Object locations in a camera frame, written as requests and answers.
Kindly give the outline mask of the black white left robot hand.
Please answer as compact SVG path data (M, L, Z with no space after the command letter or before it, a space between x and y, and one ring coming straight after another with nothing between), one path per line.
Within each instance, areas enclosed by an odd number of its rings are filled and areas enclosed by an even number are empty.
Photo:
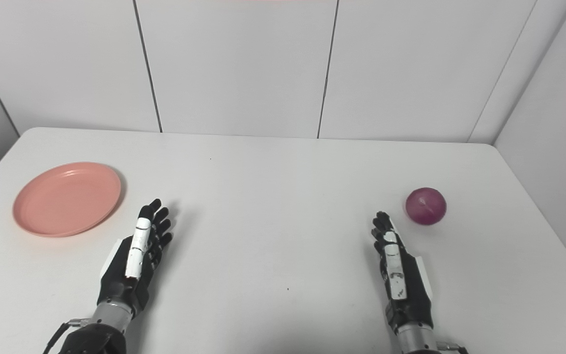
M117 240L105 263L97 304L126 305L133 317L150 300L150 284L173 239L169 209L160 199L141 207L133 234Z

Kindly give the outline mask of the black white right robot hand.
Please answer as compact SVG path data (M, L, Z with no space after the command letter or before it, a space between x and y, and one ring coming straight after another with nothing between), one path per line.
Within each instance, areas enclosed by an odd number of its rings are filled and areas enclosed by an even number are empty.
M388 305L386 318L393 332L409 323L434 327L431 299L415 256L404 246L390 216L378 211L372 220L375 251L379 254Z

